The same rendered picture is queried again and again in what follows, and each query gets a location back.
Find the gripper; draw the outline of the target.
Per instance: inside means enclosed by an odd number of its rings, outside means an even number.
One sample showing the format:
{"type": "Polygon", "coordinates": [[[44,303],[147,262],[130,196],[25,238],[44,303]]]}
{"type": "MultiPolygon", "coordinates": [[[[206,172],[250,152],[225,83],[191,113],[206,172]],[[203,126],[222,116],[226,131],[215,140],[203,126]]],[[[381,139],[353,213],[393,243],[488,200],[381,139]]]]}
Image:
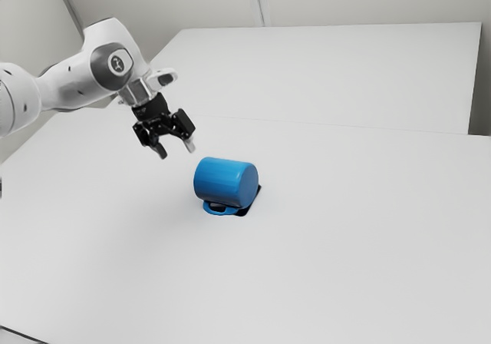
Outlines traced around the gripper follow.
{"type": "Polygon", "coordinates": [[[182,108],[171,114],[166,99],[161,93],[157,93],[147,103],[133,107],[132,112],[137,119],[132,128],[139,142],[143,147],[154,151],[160,159],[167,158],[167,152],[160,143],[160,137],[147,129],[166,128],[169,135],[178,137],[183,142],[189,153],[192,154],[196,150],[193,142],[195,124],[182,108]]]}

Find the blue mug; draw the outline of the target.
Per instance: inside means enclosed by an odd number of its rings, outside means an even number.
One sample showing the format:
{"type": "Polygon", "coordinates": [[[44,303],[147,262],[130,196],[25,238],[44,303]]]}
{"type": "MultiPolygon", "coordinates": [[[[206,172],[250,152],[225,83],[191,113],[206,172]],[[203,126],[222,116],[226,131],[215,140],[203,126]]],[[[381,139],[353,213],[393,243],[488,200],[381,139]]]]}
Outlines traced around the blue mug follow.
{"type": "Polygon", "coordinates": [[[207,213],[244,216],[261,189],[259,172],[249,162],[204,157],[196,167],[193,189],[207,213]]]}

